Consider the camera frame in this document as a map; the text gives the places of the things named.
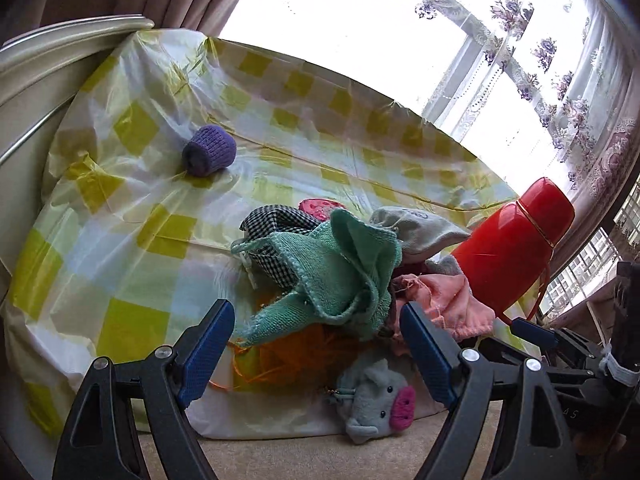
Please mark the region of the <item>yellow checked plastic tablecloth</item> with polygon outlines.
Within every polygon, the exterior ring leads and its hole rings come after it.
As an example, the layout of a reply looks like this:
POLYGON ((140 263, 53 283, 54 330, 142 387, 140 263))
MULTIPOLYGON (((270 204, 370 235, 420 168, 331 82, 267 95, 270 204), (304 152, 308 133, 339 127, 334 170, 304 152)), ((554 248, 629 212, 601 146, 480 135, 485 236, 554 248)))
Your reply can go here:
POLYGON ((256 207, 329 198, 368 218, 422 209, 472 228, 513 191, 446 133, 358 82, 186 30, 136 32, 82 84, 52 136, 42 207, 1 314, 29 418, 57 438, 96 356, 142 359, 226 298, 245 323, 269 289, 230 247, 256 207), (236 142, 208 177, 199 128, 236 142))

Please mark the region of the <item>pink cloth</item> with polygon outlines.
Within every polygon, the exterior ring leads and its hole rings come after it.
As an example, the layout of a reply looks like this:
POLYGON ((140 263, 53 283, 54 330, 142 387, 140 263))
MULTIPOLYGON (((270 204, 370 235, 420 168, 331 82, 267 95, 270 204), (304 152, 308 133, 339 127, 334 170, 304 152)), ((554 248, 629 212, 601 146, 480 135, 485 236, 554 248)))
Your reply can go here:
POLYGON ((464 341, 492 332, 496 318, 494 310, 477 300, 463 274, 404 274, 394 278, 395 313, 390 313, 387 326, 396 353, 407 353, 401 335, 399 315, 408 302, 416 302, 428 319, 454 338, 464 341))

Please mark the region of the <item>green knitted cloth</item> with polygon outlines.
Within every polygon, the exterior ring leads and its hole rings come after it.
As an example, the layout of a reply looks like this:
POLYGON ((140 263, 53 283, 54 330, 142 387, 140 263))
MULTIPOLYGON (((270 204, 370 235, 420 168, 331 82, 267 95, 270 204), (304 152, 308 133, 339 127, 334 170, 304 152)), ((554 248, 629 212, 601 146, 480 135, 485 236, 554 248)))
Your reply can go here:
POLYGON ((237 240, 231 252, 248 255, 264 248, 274 251, 296 283, 239 331, 241 346, 265 344, 316 323, 343 326, 366 341, 384 324, 392 302, 388 286, 401 260, 391 230, 335 209, 308 234, 273 232, 237 240))

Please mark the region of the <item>floral sheer lace curtain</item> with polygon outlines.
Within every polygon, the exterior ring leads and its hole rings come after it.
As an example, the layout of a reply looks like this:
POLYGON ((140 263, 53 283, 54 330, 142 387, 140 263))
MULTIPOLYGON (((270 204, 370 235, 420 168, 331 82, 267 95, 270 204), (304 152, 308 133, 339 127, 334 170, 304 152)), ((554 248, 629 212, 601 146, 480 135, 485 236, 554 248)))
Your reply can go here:
POLYGON ((638 157, 639 57, 604 0, 371 0, 416 73, 401 101, 514 188, 548 174, 600 229, 638 157))

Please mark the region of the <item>pink crochet round piece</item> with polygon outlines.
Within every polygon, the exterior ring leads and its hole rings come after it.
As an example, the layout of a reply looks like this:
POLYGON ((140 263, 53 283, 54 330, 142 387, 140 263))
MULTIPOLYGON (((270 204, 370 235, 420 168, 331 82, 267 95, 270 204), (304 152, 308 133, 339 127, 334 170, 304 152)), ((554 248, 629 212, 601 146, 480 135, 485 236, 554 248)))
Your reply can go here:
POLYGON ((332 211, 335 209, 344 209, 345 206, 335 200, 327 200, 326 198, 305 198, 298 204, 298 209, 305 214, 309 214, 311 217, 317 220, 328 221, 331 217, 332 211))

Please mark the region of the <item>red thermos jug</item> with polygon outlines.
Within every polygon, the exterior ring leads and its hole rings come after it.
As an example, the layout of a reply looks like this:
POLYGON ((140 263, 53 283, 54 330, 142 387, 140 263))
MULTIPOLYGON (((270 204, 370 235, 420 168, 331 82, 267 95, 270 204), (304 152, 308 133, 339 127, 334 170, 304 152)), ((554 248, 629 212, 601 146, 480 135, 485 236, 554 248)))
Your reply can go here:
POLYGON ((574 218, 572 203, 546 177, 503 205, 452 251, 473 296, 510 325, 506 310, 533 284, 539 285, 536 300, 544 296, 555 245, 574 218))

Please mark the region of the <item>grey cloth cap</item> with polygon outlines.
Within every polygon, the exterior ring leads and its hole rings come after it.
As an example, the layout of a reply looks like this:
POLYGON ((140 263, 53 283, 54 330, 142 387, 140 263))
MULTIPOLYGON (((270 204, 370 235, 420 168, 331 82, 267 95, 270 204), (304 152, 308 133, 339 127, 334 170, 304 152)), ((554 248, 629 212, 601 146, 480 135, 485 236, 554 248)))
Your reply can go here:
POLYGON ((396 234, 402 263, 423 262, 447 247, 464 242, 471 235, 451 221, 419 209, 381 207, 373 211, 369 222, 396 234))

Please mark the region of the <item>orange mesh bag with sponge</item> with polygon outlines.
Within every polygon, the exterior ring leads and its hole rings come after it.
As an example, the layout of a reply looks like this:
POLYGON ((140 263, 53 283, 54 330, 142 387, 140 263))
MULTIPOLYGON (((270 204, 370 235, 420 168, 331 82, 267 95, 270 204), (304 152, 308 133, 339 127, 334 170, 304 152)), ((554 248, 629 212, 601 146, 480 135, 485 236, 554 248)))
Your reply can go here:
POLYGON ((210 380, 208 385, 219 391, 330 388, 360 354, 374 346, 373 340, 361 341, 342 326, 318 323, 257 346, 230 341, 231 384, 210 380))

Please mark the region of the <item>grey pig plush toy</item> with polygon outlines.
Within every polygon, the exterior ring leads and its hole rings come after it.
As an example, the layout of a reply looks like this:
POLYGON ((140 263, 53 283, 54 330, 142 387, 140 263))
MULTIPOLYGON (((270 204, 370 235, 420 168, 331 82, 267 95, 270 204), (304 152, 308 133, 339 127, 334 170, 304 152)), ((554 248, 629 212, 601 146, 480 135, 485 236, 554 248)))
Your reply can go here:
POLYGON ((401 434, 413 423, 416 390, 390 360, 363 353, 329 393, 344 430, 355 444, 401 434))

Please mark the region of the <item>purple knitted cup cover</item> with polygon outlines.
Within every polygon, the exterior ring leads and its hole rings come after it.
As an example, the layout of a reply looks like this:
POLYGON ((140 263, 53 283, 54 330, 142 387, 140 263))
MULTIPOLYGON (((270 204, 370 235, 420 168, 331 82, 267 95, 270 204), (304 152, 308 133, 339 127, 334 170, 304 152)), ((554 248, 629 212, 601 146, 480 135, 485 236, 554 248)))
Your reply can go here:
POLYGON ((235 156, 236 142, 233 136, 218 125, 199 128, 182 151, 186 172, 198 178, 228 168, 235 156))

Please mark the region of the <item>cream wooden headboard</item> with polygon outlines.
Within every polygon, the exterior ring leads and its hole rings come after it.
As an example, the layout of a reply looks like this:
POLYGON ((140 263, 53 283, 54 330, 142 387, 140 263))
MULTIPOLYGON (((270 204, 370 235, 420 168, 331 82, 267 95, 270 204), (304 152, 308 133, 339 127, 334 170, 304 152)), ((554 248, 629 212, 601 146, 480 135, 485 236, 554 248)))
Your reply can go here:
POLYGON ((49 145, 82 84, 122 41, 154 22, 140 14, 81 18, 1 47, 1 292, 42 207, 49 145))

